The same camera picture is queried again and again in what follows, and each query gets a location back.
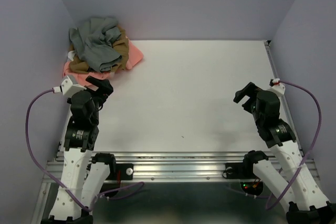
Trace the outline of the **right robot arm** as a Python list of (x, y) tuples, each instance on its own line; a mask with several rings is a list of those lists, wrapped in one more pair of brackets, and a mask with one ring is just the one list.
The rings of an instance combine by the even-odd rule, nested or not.
[(253, 116), (259, 136), (284, 174), (273, 167), (262, 151), (248, 152), (239, 173), (261, 179), (276, 199), (267, 209), (280, 204), (287, 223), (335, 223), (335, 204), (317, 185), (306, 165), (306, 156), (299, 151), (294, 131), (280, 118), (280, 97), (285, 93), (285, 85), (280, 79), (272, 79), (270, 88), (263, 90), (250, 82), (235, 93), (235, 103), (248, 97), (242, 107)]

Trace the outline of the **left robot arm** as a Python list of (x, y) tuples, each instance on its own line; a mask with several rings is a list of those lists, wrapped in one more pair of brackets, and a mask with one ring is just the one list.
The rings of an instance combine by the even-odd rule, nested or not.
[(54, 93), (62, 93), (70, 104), (71, 117), (65, 131), (64, 164), (59, 188), (48, 218), (42, 223), (92, 223), (93, 206), (106, 179), (117, 172), (114, 155), (93, 153), (98, 137), (99, 111), (113, 87), (108, 80), (89, 76), (93, 90), (65, 76)]

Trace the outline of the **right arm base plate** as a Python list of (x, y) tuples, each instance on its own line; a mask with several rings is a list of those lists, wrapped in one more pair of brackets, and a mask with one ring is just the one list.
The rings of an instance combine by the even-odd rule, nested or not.
[(222, 176), (226, 179), (245, 179), (244, 165), (242, 162), (225, 163)]

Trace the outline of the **grey pleated skirt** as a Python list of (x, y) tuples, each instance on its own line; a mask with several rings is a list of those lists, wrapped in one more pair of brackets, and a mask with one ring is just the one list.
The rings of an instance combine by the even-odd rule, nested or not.
[(107, 72), (122, 59), (112, 48), (121, 32), (114, 17), (91, 18), (77, 28), (69, 28), (69, 39), (80, 60), (95, 72)]

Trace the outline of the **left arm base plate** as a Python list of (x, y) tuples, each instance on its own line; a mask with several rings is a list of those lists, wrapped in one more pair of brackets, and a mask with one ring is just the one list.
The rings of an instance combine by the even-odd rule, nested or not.
[(132, 163), (117, 163), (115, 173), (110, 174), (106, 180), (132, 180), (133, 172), (134, 165)]

